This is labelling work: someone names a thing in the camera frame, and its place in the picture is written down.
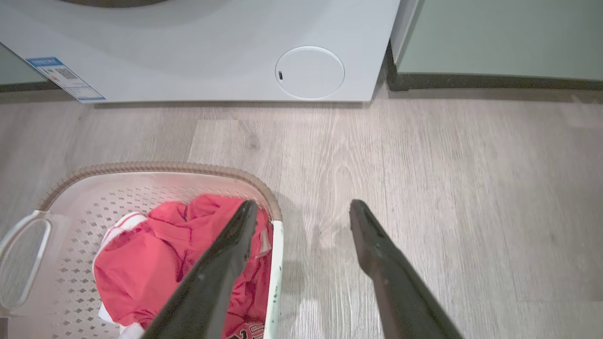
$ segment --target blue and white sticker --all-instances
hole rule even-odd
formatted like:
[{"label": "blue and white sticker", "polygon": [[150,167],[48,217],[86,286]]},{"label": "blue and white sticker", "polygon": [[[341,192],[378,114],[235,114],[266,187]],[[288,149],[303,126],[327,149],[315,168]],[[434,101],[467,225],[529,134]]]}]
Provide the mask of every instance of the blue and white sticker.
[{"label": "blue and white sticker", "polygon": [[105,100],[84,80],[80,79],[67,66],[57,58],[26,59],[31,66],[59,85],[62,89],[73,95],[77,100]]}]

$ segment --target qr code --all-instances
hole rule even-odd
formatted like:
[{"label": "qr code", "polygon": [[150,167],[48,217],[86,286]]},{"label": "qr code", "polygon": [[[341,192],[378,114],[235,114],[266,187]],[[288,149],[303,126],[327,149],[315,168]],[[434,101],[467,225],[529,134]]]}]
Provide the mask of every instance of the qr code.
[{"label": "qr code", "polygon": [[68,68],[55,68],[55,70],[62,76],[65,77],[65,79],[77,79],[77,76],[75,74],[73,74]]}]

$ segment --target basket handle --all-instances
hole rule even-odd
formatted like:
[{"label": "basket handle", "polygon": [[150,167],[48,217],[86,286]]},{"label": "basket handle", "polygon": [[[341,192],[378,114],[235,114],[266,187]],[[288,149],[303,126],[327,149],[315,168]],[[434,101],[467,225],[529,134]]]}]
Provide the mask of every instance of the basket handle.
[{"label": "basket handle", "polygon": [[0,240],[0,272],[2,272],[2,268],[4,264],[6,264],[6,260],[12,250],[12,248],[17,244],[19,237],[30,227],[43,227],[44,235],[42,237],[42,241],[40,242],[40,247],[38,248],[36,258],[31,266],[31,271],[27,278],[27,281],[19,295],[19,298],[16,302],[6,305],[5,300],[0,298],[0,316],[6,317],[12,314],[13,310],[22,306],[28,298],[28,295],[33,287],[34,280],[36,278],[36,274],[42,264],[42,259],[44,257],[44,253],[46,248],[48,247],[49,240],[51,240],[51,235],[56,232],[53,231],[53,223],[49,220],[49,213],[42,211],[34,211],[31,214],[27,215],[23,219],[21,219],[12,229],[8,231],[8,233]]}]

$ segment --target black baseboard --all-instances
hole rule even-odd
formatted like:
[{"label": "black baseboard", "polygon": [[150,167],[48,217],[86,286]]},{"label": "black baseboard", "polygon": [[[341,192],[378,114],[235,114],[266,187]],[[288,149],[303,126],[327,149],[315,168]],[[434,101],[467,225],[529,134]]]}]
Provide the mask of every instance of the black baseboard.
[{"label": "black baseboard", "polygon": [[47,89],[61,89],[61,88],[57,84],[53,83],[52,81],[41,81],[38,83],[0,85],[0,93],[23,92],[26,90],[47,90]]},{"label": "black baseboard", "polygon": [[398,92],[409,89],[437,88],[531,88],[603,90],[603,81],[559,78],[509,77],[503,75],[398,73],[391,44],[385,54],[387,85]]}]

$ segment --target red fabric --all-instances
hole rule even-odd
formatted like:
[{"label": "red fabric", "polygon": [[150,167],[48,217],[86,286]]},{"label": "red fabric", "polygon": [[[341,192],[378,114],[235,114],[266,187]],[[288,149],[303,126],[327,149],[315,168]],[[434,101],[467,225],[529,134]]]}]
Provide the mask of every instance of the red fabric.
[{"label": "red fabric", "polygon": [[[164,203],[149,212],[146,221],[107,244],[95,260],[94,273],[113,321],[124,326],[136,322],[146,329],[242,202],[201,195],[189,206]],[[264,229],[272,244],[268,216],[258,210],[250,259],[235,280],[223,338],[249,323],[265,321],[271,255],[260,255]]]}]

